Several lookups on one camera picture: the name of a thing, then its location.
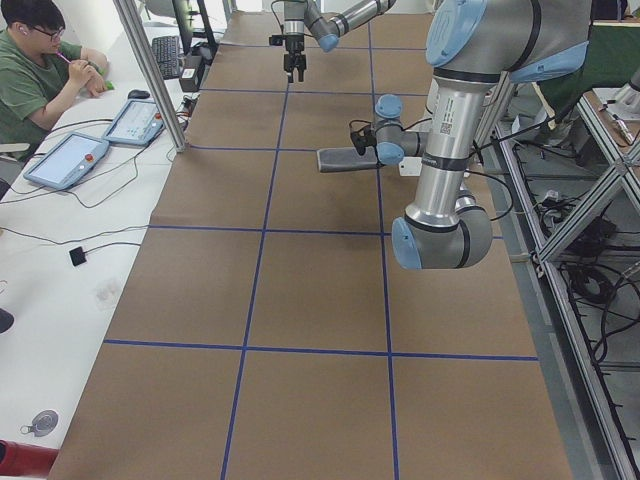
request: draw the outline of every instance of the computer mouse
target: computer mouse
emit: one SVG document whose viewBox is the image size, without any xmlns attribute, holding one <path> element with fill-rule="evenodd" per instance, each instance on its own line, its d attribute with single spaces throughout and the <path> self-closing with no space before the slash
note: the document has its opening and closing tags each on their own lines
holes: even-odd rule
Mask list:
<svg viewBox="0 0 640 480">
<path fill-rule="evenodd" d="M 149 92 L 147 92 L 146 90 L 131 90 L 129 92 L 129 95 L 127 95 L 127 98 L 149 98 L 151 96 L 151 94 Z"/>
</svg>

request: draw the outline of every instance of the black hair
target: black hair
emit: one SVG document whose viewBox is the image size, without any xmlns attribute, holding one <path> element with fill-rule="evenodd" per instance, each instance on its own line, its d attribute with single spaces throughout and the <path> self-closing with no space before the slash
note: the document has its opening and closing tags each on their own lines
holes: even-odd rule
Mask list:
<svg viewBox="0 0 640 480">
<path fill-rule="evenodd" d="M 50 30 L 65 28 L 62 12 L 52 0 L 1 0 L 2 16 L 11 26 L 22 22 L 29 27 L 44 27 Z"/>
</svg>

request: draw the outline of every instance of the green t-shirt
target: green t-shirt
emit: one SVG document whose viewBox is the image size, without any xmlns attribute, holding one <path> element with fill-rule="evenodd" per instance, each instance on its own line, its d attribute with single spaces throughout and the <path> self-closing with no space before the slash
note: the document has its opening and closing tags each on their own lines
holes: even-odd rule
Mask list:
<svg viewBox="0 0 640 480">
<path fill-rule="evenodd" d="M 60 45 L 60 52 L 69 60 L 79 59 L 80 50 L 79 45 Z M 6 30 L 0 31 L 0 143 L 29 143 L 29 153 L 47 134 L 29 115 L 53 100 L 69 80 L 64 60 L 57 55 L 44 58 L 46 67 L 34 63 Z"/>
</svg>

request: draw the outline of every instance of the black box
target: black box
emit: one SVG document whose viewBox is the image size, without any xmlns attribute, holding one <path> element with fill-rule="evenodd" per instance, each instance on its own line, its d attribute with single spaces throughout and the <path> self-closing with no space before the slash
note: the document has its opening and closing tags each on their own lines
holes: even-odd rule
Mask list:
<svg viewBox="0 0 640 480">
<path fill-rule="evenodd" d="M 180 75 L 180 88 L 183 92 L 197 92 L 204 74 L 204 61 L 199 55 L 187 55 Z"/>
</svg>

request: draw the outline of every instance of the tablet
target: tablet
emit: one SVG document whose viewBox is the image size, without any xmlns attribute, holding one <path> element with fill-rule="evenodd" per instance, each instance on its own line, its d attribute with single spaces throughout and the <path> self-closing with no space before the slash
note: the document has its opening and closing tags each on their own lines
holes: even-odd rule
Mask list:
<svg viewBox="0 0 640 480">
<path fill-rule="evenodd" d="M 146 146 L 163 126 L 158 107 L 153 100 L 130 98 L 102 138 L 109 143 Z"/>
<path fill-rule="evenodd" d="M 108 149 L 109 142 L 106 140 L 73 132 L 23 176 L 34 183 L 64 190 L 89 173 Z"/>
</svg>

